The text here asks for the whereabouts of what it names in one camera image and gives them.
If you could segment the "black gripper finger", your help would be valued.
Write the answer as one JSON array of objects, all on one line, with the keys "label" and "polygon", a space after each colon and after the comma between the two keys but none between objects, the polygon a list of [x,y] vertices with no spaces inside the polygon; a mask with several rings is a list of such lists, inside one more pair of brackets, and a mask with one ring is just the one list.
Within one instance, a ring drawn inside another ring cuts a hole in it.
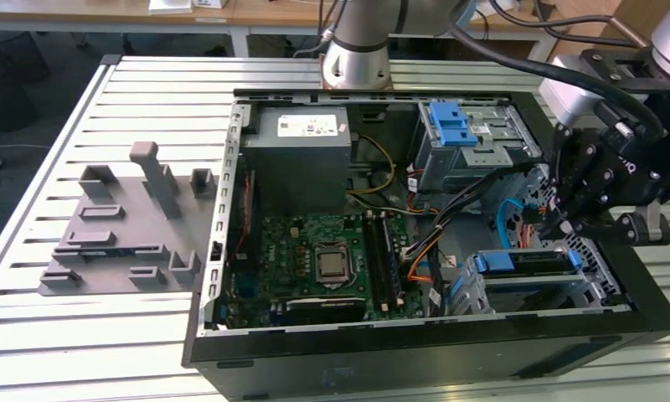
[{"label": "black gripper finger", "polygon": [[558,123],[554,128],[549,188],[553,194],[539,225],[539,236],[563,237],[595,221],[603,213],[605,195],[614,172],[605,162],[605,148],[597,129],[574,129]]},{"label": "black gripper finger", "polygon": [[638,206],[614,221],[582,219],[573,225],[578,236],[631,247],[670,244],[670,224],[659,204]]}]

